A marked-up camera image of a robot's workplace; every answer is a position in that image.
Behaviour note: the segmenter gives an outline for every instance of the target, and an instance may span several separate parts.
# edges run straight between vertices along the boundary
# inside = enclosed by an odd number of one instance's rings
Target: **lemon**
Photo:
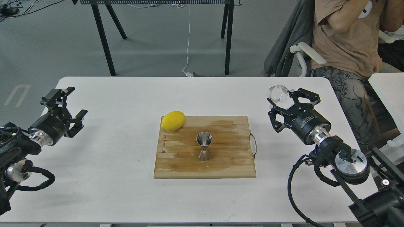
[[[161,128],[167,132],[174,132],[181,128],[185,122],[185,114],[181,111],[173,111],[166,114],[161,121]]]

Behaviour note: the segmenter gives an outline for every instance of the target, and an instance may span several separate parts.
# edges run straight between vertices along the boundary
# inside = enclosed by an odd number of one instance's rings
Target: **person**
[[[396,31],[403,21],[403,0],[315,0],[312,46],[327,63],[312,60],[310,76],[330,81],[361,149],[380,136],[368,78],[399,72],[378,56],[379,27]]]

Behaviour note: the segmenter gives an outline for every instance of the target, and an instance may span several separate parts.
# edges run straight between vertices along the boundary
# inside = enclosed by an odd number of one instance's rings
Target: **white desk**
[[[404,73],[373,74],[369,83],[392,116],[401,135],[380,150],[395,164],[404,161]]]
[[[358,148],[324,78],[66,77],[57,88],[76,88],[67,107],[72,115],[88,110],[84,129],[29,157],[56,181],[37,192],[17,191],[0,222],[302,223],[286,183],[292,165],[314,146],[289,129],[272,129],[266,93],[278,84],[318,93],[322,101],[316,109],[334,125],[331,133]],[[257,177],[154,179],[160,118],[173,110],[188,116],[247,115],[257,139]],[[352,188],[360,198],[377,191],[372,179]],[[315,221],[356,221],[342,188],[321,182],[312,166],[299,168],[292,192]]]

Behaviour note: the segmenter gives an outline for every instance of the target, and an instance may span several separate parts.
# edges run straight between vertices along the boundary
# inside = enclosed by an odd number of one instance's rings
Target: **white cable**
[[[132,7],[135,7],[135,8],[149,8],[149,7],[157,7],[158,4],[149,5],[149,6],[146,6],[146,7],[137,7],[137,6],[134,6],[134,5],[131,5],[131,4],[128,4],[128,6],[132,6]]]
[[[17,16],[14,16],[14,17],[7,17],[7,18],[16,18],[16,17],[19,17],[19,16],[22,16],[22,15],[25,15],[25,14],[29,13],[31,11],[32,7],[38,2],[40,2],[40,0],[35,0],[35,2],[33,2],[32,5],[30,5],[28,7],[27,11],[25,11],[24,13],[22,13],[20,15],[17,15]]]
[[[186,72],[184,72],[184,70],[188,67],[188,62],[189,62],[189,58],[188,58],[188,51],[189,51],[189,37],[191,36],[191,4],[189,4],[189,12],[188,12],[188,47],[187,47],[187,65],[185,66],[185,68],[182,69],[181,72],[185,73],[185,75],[187,75]]]
[[[176,8],[182,8],[185,6],[185,4],[172,4],[172,6],[175,6]]]

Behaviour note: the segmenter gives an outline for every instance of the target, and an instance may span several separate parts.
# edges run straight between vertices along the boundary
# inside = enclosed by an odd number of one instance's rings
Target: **metal table frame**
[[[175,0],[161,0],[161,1],[138,1],[138,0],[132,0],[134,4],[149,4],[150,2],[157,2],[158,4],[175,4],[177,1]],[[125,31],[123,30],[118,17],[115,14],[114,9],[112,8],[112,4],[128,4],[128,1],[120,1],[120,0],[80,0],[82,4],[91,4],[91,8],[93,9],[94,13],[94,18],[95,18],[95,23],[97,24],[98,28],[98,33],[100,35],[102,47],[104,49],[105,53],[105,58],[107,59],[107,64],[109,68],[109,72],[111,76],[115,76],[115,67],[114,63],[112,62],[112,57],[111,57],[111,52],[109,51],[109,46],[107,42],[107,37],[105,36],[105,31],[104,31],[104,26],[102,24],[101,20],[101,15],[98,9],[99,4],[104,4],[107,7],[107,10],[109,14],[112,17],[112,20],[114,21],[116,27],[118,28],[119,33],[122,36],[122,39],[126,39],[127,36],[125,34]],[[192,2],[202,2],[203,4],[214,4],[215,1],[182,1],[185,4],[192,4]],[[222,31],[221,31],[221,36],[220,38],[224,39],[225,37],[225,32],[226,32],[226,26],[227,26],[227,40],[226,40],[226,59],[225,59],[225,75],[229,74],[229,65],[230,65],[230,49],[231,49],[231,33],[233,29],[233,14],[234,14],[234,0],[224,0],[225,4],[225,9],[223,12],[223,22],[222,22]]]

